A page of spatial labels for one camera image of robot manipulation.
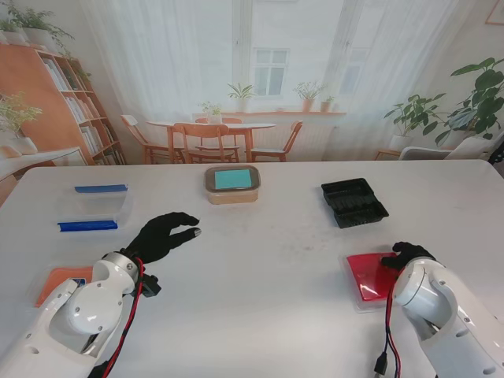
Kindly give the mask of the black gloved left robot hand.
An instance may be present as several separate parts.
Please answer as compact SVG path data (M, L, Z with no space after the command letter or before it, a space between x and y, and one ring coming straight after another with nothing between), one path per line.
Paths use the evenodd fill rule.
M186 213L167 213L149 220L120 253L143 264L163 259L169 252L201 234L199 220Z

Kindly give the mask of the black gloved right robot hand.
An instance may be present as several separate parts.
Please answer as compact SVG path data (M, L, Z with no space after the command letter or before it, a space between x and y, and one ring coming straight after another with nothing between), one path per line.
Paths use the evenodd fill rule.
M383 257L380 264L383 267L392 269L399 276L403 269L413 260L426 258L435 261L435 257L420 245L413 245L408 242L397 242L393 245L394 256Z

